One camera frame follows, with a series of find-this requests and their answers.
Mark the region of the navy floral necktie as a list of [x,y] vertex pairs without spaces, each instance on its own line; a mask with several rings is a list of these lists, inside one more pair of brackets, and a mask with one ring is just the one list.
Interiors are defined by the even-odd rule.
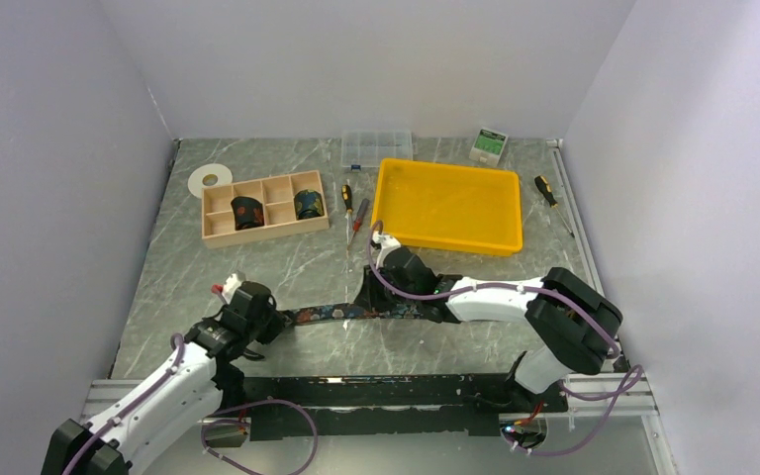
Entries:
[[[419,321],[428,321],[436,324],[461,323],[461,321],[449,310],[448,298],[438,297],[440,293],[434,295],[418,295],[418,299],[405,297],[401,293],[393,293],[417,306],[420,313],[420,317],[418,318]],[[353,302],[305,307],[294,310],[282,310],[280,312],[285,315],[285,328],[331,321],[399,320],[368,318],[363,315],[361,308],[353,305]]]

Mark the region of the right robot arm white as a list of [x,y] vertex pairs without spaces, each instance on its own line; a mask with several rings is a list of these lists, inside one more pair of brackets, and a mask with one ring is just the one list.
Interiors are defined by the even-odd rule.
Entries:
[[485,281],[433,272],[405,247],[365,266],[355,305],[376,314],[409,309],[434,323],[527,322],[543,346],[518,357],[506,397],[528,411],[568,374],[595,375],[616,359],[620,310],[563,267],[523,281]]

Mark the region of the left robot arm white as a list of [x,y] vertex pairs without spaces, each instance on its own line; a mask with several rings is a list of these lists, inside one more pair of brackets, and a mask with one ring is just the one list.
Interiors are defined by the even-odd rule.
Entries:
[[229,279],[224,303],[185,333],[141,383],[86,423],[67,420],[51,436],[45,474],[141,474],[198,421],[236,413],[245,398],[235,360],[254,343],[268,344],[295,323],[259,283]]

